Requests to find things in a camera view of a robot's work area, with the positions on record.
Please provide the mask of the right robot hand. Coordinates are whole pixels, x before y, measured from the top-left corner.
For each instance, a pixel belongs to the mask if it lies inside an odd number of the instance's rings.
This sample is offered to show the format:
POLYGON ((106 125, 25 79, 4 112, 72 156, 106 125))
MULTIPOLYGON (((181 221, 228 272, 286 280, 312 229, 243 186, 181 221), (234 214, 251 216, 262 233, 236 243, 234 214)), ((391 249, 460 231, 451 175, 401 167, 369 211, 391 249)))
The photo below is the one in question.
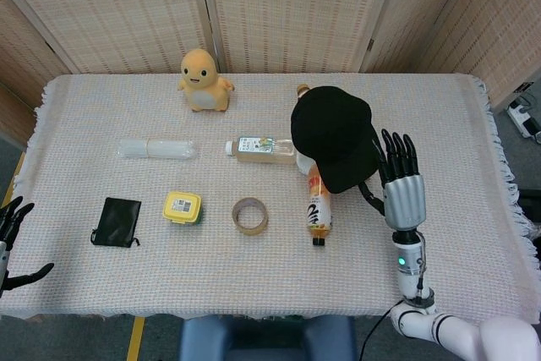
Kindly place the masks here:
POLYGON ((383 198, 372 194, 365 182, 358 188, 364 199, 395 232, 415 232, 426 220, 424 178, 418 155, 408 134, 381 130, 382 141, 373 140, 383 198))

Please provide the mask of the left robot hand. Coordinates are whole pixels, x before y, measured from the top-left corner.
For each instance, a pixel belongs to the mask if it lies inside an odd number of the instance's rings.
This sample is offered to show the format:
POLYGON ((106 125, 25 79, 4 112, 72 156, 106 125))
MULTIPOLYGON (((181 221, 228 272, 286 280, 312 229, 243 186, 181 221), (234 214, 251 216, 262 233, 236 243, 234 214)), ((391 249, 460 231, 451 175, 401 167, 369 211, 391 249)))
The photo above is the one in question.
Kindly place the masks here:
POLYGON ((34 208, 33 203, 19 207, 22 201, 23 197, 19 196, 1 208, 1 293, 38 282, 47 276, 54 267, 53 263, 47 263, 40 270, 28 275, 9 275, 8 262, 19 234, 20 225, 25 216, 34 208))

